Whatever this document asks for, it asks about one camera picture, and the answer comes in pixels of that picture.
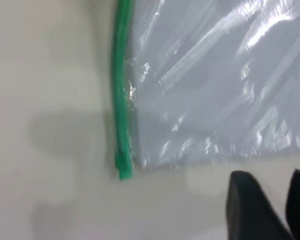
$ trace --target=ziplock bag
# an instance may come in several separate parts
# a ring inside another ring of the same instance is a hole
[[[300,0],[119,0],[116,167],[300,152]]]

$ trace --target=green plastic strip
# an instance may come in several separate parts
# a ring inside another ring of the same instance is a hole
[[[112,88],[116,126],[115,167],[119,171],[120,180],[131,178],[133,175],[124,71],[125,53],[133,8],[134,0],[117,1],[112,49]]]

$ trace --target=black object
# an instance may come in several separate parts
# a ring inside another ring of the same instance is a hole
[[[248,172],[230,177],[226,218],[229,240],[292,240],[257,180]]]
[[[294,238],[249,172],[234,171],[230,176],[226,219],[229,240],[300,240],[300,170],[293,174],[286,204]]]
[[[292,234],[300,240],[300,170],[293,174],[285,214]]]

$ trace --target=white table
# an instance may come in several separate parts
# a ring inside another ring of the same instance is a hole
[[[283,217],[300,158],[116,180],[114,0],[0,1],[0,240],[222,240],[229,174]]]

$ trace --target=clear plastic bag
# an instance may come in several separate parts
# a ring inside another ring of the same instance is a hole
[[[121,172],[300,151],[300,0],[119,5]]]

